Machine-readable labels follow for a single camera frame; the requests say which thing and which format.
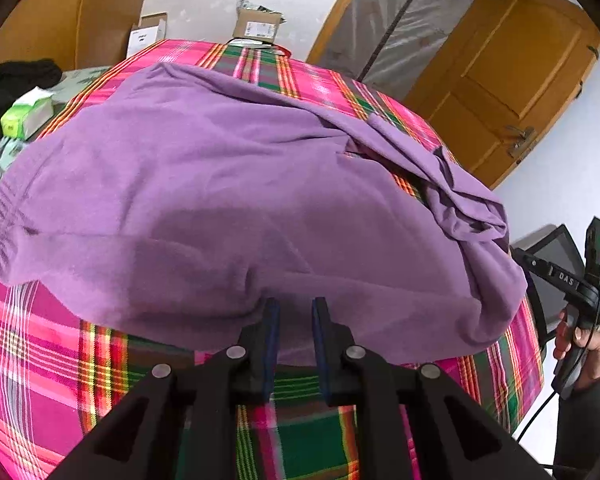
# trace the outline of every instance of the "plastic wrapping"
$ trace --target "plastic wrapping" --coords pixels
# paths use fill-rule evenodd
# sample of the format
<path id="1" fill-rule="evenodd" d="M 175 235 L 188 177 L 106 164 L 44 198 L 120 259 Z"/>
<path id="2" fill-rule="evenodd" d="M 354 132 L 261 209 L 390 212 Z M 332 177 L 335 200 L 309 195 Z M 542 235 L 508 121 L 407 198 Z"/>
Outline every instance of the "plastic wrapping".
<path id="1" fill-rule="evenodd" d="M 403 99 L 474 0 L 413 0 L 364 78 Z"/>
<path id="2" fill-rule="evenodd" d="M 363 81 L 401 100 L 473 0 L 353 0 L 318 65 L 358 78 L 398 12 L 403 16 Z"/>
<path id="3" fill-rule="evenodd" d="M 319 66 L 357 78 L 406 0 L 352 0 Z"/>

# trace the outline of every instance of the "black cloth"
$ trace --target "black cloth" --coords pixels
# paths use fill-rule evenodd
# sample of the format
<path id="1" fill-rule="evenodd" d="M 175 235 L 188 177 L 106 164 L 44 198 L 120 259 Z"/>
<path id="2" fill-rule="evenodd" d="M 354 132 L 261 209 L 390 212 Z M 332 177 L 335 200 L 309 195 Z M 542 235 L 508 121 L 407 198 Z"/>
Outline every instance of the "black cloth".
<path id="1" fill-rule="evenodd" d="M 600 379 L 587 390 L 560 399 L 554 464 L 590 470 L 600 456 Z M 557 480 L 583 478 L 554 470 Z"/>
<path id="2" fill-rule="evenodd" d="M 51 59 L 0 63 L 0 118 L 21 95 L 36 86 L 50 88 L 61 79 L 62 70 Z"/>

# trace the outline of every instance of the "ribbed hem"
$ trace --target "ribbed hem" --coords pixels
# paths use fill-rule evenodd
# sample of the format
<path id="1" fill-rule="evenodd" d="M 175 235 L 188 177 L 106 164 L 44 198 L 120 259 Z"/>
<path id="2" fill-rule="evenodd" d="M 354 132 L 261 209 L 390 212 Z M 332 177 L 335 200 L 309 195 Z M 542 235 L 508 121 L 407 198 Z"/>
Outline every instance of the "ribbed hem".
<path id="1" fill-rule="evenodd" d="M 21 218 L 18 208 L 29 186 L 47 159 L 62 145 L 62 135 L 52 135 L 27 146 L 0 179 L 0 280 L 7 280 L 15 241 L 8 239 L 10 228 Z"/>

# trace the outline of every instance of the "silver screw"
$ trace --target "silver screw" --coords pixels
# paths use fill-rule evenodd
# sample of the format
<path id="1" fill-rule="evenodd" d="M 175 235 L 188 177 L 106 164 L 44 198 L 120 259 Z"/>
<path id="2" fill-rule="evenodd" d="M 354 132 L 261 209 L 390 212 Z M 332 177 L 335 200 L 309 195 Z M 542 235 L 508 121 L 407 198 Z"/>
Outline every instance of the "silver screw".
<path id="1" fill-rule="evenodd" d="M 165 377 L 168 377 L 170 373 L 171 367 L 164 363 L 155 365 L 151 370 L 151 375 L 154 376 L 156 379 L 163 379 Z"/>
<path id="2" fill-rule="evenodd" d="M 229 346 L 226 349 L 226 356 L 229 359 L 242 359 L 245 355 L 247 355 L 247 351 L 240 345 Z"/>
<path id="3" fill-rule="evenodd" d="M 425 364 L 421 369 L 420 373 L 427 379 L 437 379 L 440 377 L 440 368 L 436 365 Z"/>
<path id="4" fill-rule="evenodd" d="M 347 348 L 347 356 L 351 359 L 362 359 L 366 355 L 366 350 L 362 346 L 353 345 Z"/>

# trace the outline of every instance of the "green tissue box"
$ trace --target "green tissue box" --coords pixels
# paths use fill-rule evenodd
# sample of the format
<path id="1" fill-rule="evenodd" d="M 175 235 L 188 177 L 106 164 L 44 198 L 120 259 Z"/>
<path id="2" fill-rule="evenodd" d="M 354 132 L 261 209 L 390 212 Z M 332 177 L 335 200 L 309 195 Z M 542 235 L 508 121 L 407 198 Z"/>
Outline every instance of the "green tissue box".
<path id="1" fill-rule="evenodd" d="M 37 86 L 18 98 L 2 118 L 2 134 L 15 139 L 29 139 L 54 114 L 52 92 Z"/>

